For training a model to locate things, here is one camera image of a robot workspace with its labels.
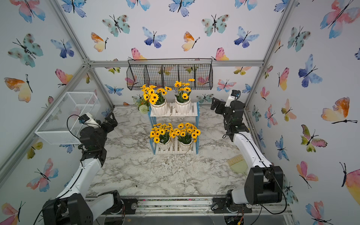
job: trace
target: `black wire basket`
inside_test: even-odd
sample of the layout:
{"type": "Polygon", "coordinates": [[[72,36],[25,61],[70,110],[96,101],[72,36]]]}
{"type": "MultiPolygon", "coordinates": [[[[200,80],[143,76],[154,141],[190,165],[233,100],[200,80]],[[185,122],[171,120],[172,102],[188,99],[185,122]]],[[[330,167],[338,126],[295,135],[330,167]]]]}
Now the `black wire basket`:
{"type": "Polygon", "coordinates": [[[212,59],[131,59],[128,63],[126,81],[130,90],[141,90],[144,84],[174,87],[176,81],[190,83],[193,90],[211,90],[213,86],[212,59]]]}

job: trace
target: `black cable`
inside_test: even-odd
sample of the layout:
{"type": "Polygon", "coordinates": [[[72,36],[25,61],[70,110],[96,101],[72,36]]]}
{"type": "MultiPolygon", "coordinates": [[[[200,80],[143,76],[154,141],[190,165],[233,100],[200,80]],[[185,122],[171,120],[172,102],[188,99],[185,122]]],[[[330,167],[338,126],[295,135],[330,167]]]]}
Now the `black cable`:
{"type": "Polygon", "coordinates": [[[68,122],[69,122],[69,119],[70,119],[70,117],[72,117],[72,116],[77,116],[77,117],[80,117],[80,116],[78,116],[78,115],[76,115],[76,114],[73,114],[73,115],[70,115],[69,117],[68,117],[68,119],[66,120],[66,127],[68,128],[68,130],[69,130],[69,132],[70,132],[70,134],[72,134],[74,137],[76,137],[77,138],[77,136],[75,136],[71,131],[70,131],[70,129],[69,129],[69,125],[68,125],[68,122]]]}

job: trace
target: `potted plant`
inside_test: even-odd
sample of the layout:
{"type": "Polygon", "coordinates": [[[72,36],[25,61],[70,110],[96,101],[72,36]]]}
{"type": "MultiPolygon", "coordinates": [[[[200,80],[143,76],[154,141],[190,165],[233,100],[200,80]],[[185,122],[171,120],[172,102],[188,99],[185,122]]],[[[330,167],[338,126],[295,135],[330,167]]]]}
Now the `potted plant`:
{"type": "Polygon", "coordinates": [[[175,95],[175,109],[180,114],[186,114],[191,110],[190,84],[176,81],[174,86],[177,88],[177,95],[175,95]]]}
{"type": "Polygon", "coordinates": [[[201,131],[191,123],[180,123],[177,129],[173,129],[170,136],[172,138],[177,136],[179,150],[189,151],[192,148],[192,144],[197,141],[201,131]]]}
{"type": "Polygon", "coordinates": [[[154,142],[159,144],[159,149],[168,150],[172,147],[172,141],[170,141],[170,132],[172,131],[172,126],[169,123],[169,126],[166,124],[155,124],[150,132],[150,138],[154,138],[154,142]]]}

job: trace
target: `white wooden shelf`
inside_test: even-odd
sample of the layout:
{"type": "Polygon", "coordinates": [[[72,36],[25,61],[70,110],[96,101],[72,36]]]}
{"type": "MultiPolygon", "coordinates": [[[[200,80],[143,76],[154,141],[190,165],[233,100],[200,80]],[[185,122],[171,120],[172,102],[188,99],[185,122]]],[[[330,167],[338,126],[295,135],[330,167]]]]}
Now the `white wooden shelf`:
{"type": "Polygon", "coordinates": [[[172,116],[198,116],[198,107],[197,107],[197,103],[193,102],[191,103],[191,110],[186,113],[186,114],[181,114],[178,113],[175,109],[175,104],[176,103],[169,103],[169,109],[167,110],[167,113],[162,115],[162,116],[156,116],[154,115],[153,111],[151,110],[150,116],[151,117],[172,117],[172,116]]]}

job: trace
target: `wire mesh basket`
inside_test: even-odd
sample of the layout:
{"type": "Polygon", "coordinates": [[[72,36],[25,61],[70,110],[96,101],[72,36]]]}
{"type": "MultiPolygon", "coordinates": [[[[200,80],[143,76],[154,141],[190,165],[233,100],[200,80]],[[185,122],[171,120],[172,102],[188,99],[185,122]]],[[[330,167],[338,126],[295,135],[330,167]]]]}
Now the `wire mesh basket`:
{"type": "Polygon", "coordinates": [[[73,133],[79,137],[79,133],[84,126],[84,124],[79,122],[78,116],[82,116],[85,113],[96,115],[100,106],[95,93],[66,92],[48,116],[41,122],[35,133],[49,144],[81,144],[71,134],[73,133]]]}
{"type": "Polygon", "coordinates": [[[193,90],[211,90],[212,59],[144,59],[128,60],[127,87],[130,90],[141,90],[146,84],[157,87],[173,87],[176,81],[190,82],[193,90]]]}

